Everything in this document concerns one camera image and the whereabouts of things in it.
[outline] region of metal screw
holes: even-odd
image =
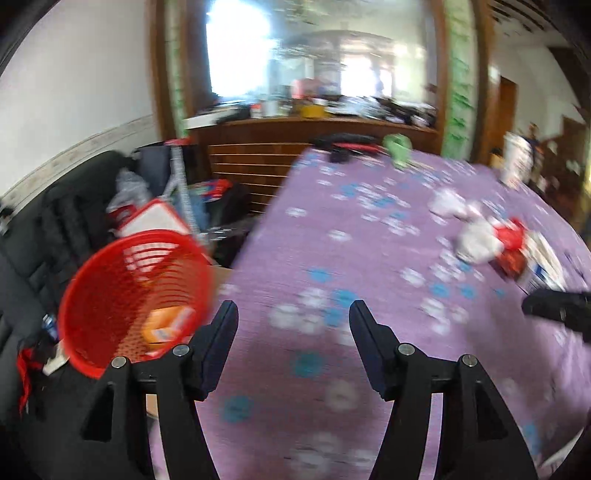
[[[410,343],[401,343],[398,345],[398,351],[406,356],[412,355],[415,352],[414,347]]]
[[[183,356],[187,355],[189,352],[189,346],[182,343],[181,345],[177,345],[173,348],[173,354],[176,356]]]
[[[127,359],[124,356],[116,356],[111,360],[111,366],[113,368],[121,368],[127,363]]]
[[[478,359],[474,355],[464,355],[462,357],[462,362],[469,367],[475,367],[478,365]]]

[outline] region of orange packet in basket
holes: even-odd
[[[160,348],[159,343],[176,337],[195,313],[191,307],[177,306],[152,310],[142,327],[142,336],[150,347]]]

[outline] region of door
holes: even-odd
[[[496,111],[496,122],[493,125],[492,148],[505,146],[505,133],[513,130],[515,110],[517,108],[517,84],[505,77],[501,77],[499,84],[499,103]]]

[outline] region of red basket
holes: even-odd
[[[212,279],[204,252],[188,235],[149,230],[121,238],[93,255],[61,301],[58,329],[72,365],[100,378],[111,359],[158,358],[201,326]],[[150,352],[141,328],[152,310],[194,310],[172,340]]]

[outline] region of purple bedsheet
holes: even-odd
[[[434,167],[325,162],[308,150],[250,236],[220,301],[239,308],[217,390],[197,405],[222,480],[366,479],[392,404],[367,380],[348,307],[427,355],[475,354],[511,409],[534,459],[569,440],[591,407],[590,356],[564,328],[521,313],[521,290],[488,265],[452,254],[463,222],[427,203],[450,186],[498,216],[517,216],[555,249],[570,290],[587,289],[591,255],[572,228],[526,188],[489,169],[414,153]],[[565,253],[571,258],[568,261]],[[433,478],[441,422],[434,401],[421,478]],[[157,468],[164,465],[158,429]]]

